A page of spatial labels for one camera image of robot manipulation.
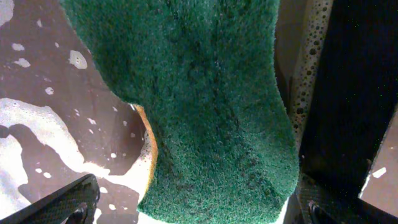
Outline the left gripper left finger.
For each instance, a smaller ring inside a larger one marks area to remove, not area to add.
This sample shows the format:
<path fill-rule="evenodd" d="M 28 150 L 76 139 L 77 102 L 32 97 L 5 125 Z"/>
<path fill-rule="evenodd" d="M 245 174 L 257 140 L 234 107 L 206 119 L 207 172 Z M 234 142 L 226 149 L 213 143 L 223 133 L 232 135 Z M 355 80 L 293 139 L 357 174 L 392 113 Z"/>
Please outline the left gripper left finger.
<path fill-rule="evenodd" d="M 95 175 L 86 174 L 50 195 L 1 220 L 8 224 L 94 222 L 100 188 Z"/>

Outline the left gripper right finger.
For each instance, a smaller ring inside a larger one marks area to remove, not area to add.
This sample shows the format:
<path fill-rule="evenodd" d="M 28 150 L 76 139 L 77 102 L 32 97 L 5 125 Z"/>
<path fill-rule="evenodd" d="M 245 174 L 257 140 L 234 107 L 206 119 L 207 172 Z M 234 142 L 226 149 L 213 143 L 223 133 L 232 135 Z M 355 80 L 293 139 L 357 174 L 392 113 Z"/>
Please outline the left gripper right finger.
<path fill-rule="evenodd" d="M 300 174 L 297 198 L 305 223 L 397 224 L 397 217 L 359 198 L 345 199 Z"/>

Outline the green yellow scrub sponge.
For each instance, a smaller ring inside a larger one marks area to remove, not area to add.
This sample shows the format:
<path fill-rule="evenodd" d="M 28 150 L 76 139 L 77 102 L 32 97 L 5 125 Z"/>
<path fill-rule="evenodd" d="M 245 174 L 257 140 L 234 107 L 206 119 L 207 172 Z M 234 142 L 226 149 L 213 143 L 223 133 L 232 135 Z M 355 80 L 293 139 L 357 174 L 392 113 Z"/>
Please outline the green yellow scrub sponge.
<path fill-rule="evenodd" d="M 97 70 L 143 107 L 154 179 L 138 209 L 167 223 L 274 223 L 299 176 L 274 74 L 274 0 L 62 1 Z"/>

